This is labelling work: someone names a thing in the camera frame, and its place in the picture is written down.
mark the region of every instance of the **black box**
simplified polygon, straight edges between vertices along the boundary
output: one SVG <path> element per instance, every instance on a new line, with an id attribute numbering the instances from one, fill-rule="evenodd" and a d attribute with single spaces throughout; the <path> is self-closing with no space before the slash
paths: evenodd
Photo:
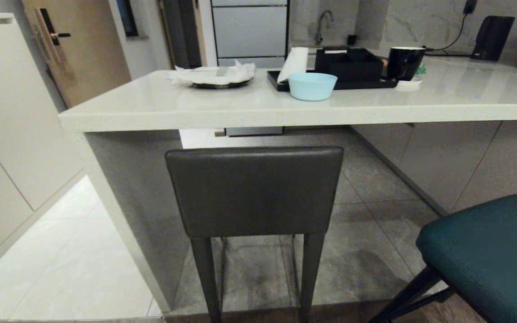
<path id="1" fill-rule="evenodd" d="M 314 71 L 332 74 L 338 82 L 379 82 L 384 63 L 364 48 L 348 49 L 346 53 L 316 51 Z"/>

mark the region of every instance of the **chair backrest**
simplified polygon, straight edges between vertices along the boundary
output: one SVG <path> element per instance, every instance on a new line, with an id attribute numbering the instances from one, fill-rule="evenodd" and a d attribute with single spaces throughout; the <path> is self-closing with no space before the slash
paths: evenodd
<path id="1" fill-rule="evenodd" d="M 189 237 L 324 233 L 342 165 L 341 147 L 169 151 Z"/>

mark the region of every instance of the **white tile floor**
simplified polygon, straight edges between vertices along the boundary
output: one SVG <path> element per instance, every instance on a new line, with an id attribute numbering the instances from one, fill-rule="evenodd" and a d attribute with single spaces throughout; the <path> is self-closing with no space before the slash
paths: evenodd
<path id="1" fill-rule="evenodd" d="M 314 303 L 391 297 L 424 266 L 414 241 L 419 229 L 437 215 L 350 131 L 316 129 L 229 138 L 214 137 L 213 129 L 195 129 L 181 131 L 181 138 L 185 148 L 345 147 Z M 289 241 L 288 237 L 228 241 L 223 310 L 296 304 Z M 173 313 L 203 313 L 206 307 L 192 255 L 185 261 L 185 272 L 188 278 L 181 281 Z M 250 288 L 258 281 L 258 288 Z M 0 319 L 160 315 L 88 178 L 0 259 Z"/>

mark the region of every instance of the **marble backsplash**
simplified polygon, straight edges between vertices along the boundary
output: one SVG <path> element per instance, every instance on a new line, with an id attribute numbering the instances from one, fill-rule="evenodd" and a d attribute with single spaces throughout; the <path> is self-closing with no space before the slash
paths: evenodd
<path id="1" fill-rule="evenodd" d="M 316 24 L 326 9 L 334 22 L 322 24 L 322 45 L 345 45 L 347 35 L 358 35 L 357 45 L 388 48 L 396 45 L 437 48 L 451 43 L 462 21 L 466 0 L 291 0 L 289 40 L 291 46 L 314 46 Z M 513 16 L 502 57 L 517 57 L 517 0 L 479 0 L 466 17 L 462 36 L 451 48 L 470 53 L 486 16 Z"/>

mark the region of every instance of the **light blue bowl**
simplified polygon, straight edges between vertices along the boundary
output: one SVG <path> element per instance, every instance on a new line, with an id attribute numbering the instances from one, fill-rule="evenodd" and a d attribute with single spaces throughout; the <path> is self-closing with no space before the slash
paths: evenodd
<path id="1" fill-rule="evenodd" d="M 298 100 L 322 101 L 330 98 L 338 78 L 323 73 L 296 73 L 289 76 L 291 96 Z"/>

